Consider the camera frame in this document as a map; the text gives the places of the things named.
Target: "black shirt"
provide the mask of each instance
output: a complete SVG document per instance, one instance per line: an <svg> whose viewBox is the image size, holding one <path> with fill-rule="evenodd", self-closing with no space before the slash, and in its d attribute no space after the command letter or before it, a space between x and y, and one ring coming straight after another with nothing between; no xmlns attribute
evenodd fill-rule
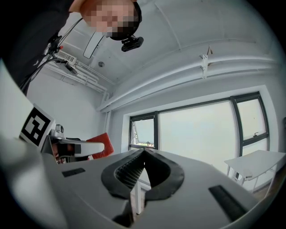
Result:
<svg viewBox="0 0 286 229"><path fill-rule="evenodd" d="M73 1L4 1L0 54L18 86L41 63L49 39L65 25Z"/></svg>

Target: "black headband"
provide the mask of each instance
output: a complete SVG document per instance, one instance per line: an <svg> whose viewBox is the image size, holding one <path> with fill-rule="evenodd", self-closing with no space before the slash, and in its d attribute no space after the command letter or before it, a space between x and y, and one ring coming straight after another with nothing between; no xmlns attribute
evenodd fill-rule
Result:
<svg viewBox="0 0 286 229"><path fill-rule="evenodd" d="M141 23L142 21L142 12L141 12L141 9L140 9L140 6L138 5L137 2L133 2L134 4L134 8L135 8L135 11L137 12L137 15L138 15L138 21L134 21L134 26L133 26L133 30L130 30L128 31L126 34L124 34L123 36L114 36L114 37L110 37L111 39L115 40L115 41L122 41L122 40L126 40L128 39L129 37L131 37L138 29L139 27L139 24Z"/></svg>

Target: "person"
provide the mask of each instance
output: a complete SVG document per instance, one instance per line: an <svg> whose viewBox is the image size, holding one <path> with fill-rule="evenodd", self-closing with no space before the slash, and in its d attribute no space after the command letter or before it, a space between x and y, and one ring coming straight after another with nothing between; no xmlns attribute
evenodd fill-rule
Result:
<svg viewBox="0 0 286 229"><path fill-rule="evenodd" d="M1 15L5 34L0 54L18 86L38 68L50 39L65 25L69 13L79 12L89 26L115 40L133 35L140 23L136 0L9 0L2 9L7 14ZM25 94L28 86L22 90Z"/></svg>

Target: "white desk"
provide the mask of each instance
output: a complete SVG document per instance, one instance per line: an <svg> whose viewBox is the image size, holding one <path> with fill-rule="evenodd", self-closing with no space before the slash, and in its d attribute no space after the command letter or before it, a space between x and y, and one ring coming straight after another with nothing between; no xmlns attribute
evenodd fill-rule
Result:
<svg viewBox="0 0 286 229"><path fill-rule="evenodd" d="M270 152L264 150L257 150L248 155L233 158L224 161L227 165L227 176L229 175L230 168L242 176L240 184L243 185L245 181L251 181L256 178L253 189L256 186L258 177L268 170L273 171L274 175L271 180L270 186L267 190L265 197L268 195L269 190L273 184L273 180L276 174L276 169L272 168L285 156L285 153Z"/></svg>

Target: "black camera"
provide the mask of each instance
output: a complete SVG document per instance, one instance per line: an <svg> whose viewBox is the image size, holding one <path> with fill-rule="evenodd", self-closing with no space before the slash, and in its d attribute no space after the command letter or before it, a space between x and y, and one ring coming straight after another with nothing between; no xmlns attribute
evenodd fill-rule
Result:
<svg viewBox="0 0 286 229"><path fill-rule="evenodd" d="M128 39L122 41L123 46L122 46L121 50L123 52L128 52L132 49L141 47L143 42L144 42L143 37L136 38L135 36L132 35Z"/></svg>

